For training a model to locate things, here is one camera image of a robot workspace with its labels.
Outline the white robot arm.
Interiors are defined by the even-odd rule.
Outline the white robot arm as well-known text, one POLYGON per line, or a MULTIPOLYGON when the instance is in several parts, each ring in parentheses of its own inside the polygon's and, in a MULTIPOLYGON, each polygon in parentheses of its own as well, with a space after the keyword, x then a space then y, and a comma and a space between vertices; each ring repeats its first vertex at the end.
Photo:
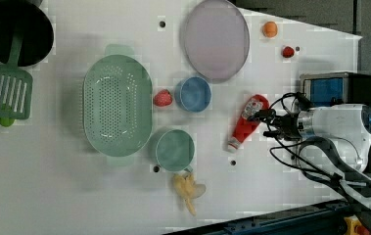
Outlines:
POLYGON ((248 121, 274 127, 267 137, 297 142, 299 169, 308 179, 342 195, 358 212, 371 215, 371 178, 364 174, 371 148, 371 108, 341 104, 278 116, 253 108, 248 121))

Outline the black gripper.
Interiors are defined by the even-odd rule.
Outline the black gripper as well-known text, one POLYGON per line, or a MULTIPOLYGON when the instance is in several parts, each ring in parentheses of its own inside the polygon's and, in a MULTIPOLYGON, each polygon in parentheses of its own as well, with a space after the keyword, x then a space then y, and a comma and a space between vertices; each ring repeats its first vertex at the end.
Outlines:
POLYGON ((260 110, 249 116, 249 121, 272 121, 272 125, 277 130, 263 131, 263 136, 267 138, 277 138, 280 134, 286 141, 297 141, 301 139, 298 131, 298 116, 286 114, 284 116, 276 116, 273 109, 260 110))

